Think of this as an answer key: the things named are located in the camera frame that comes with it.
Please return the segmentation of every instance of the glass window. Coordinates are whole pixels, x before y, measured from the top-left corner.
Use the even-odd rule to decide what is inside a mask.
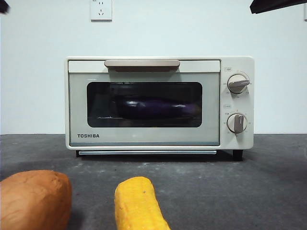
[[[91,82],[87,121],[91,127],[199,127],[198,82]]]

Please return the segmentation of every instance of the purple eggplant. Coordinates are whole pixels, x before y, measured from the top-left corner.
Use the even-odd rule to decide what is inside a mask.
[[[127,119],[193,118],[201,114],[195,103],[149,98],[121,96],[113,98],[117,115]]]

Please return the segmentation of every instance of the temperature knob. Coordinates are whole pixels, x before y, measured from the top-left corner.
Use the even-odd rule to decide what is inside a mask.
[[[242,133],[246,129],[246,118],[242,114],[232,114],[227,120],[227,126],[233,133]]]
[[[250,81],[241,74],[233,75],[229,78],[227,86],[232,93],[242,93],[246,87],[250,84]]]

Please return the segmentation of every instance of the gray surface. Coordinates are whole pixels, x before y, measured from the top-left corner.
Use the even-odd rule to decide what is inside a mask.
[[[215,156],[76,158],[63,135],[1,136],[1,178],[51,169],[69,176],[69,230],[115,230],[118,183],[146,176],[173,230],[307,229],[307,135],[256,135],[245,160]]]

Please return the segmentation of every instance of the toaster oven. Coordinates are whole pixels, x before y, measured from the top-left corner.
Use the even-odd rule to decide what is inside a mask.
[[[254,140],[253,82],[251,57],[68,57],[66,146],[241,159]]]

